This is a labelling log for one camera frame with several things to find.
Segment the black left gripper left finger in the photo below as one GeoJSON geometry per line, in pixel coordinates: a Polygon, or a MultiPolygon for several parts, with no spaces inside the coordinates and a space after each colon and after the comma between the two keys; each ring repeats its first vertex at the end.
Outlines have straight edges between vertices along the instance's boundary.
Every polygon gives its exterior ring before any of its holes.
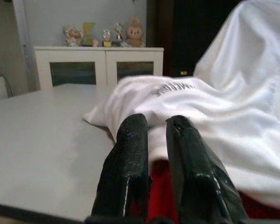
{"type": "Polygon", "coordinates": [[[90,219],[145,221],[149,193],[147,120],[132,114],[121,123],[104,161],[90,219]]]}

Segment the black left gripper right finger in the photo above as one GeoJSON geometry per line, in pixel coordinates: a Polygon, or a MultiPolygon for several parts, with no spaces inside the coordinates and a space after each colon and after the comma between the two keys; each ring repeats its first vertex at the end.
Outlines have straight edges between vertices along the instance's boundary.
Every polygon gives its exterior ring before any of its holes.
{"type": "Polygon", "coordinates": [[[248,218],[221,160],[187,117],[177,115],[167,120],[166,142],[179,221],[248,218]]]}

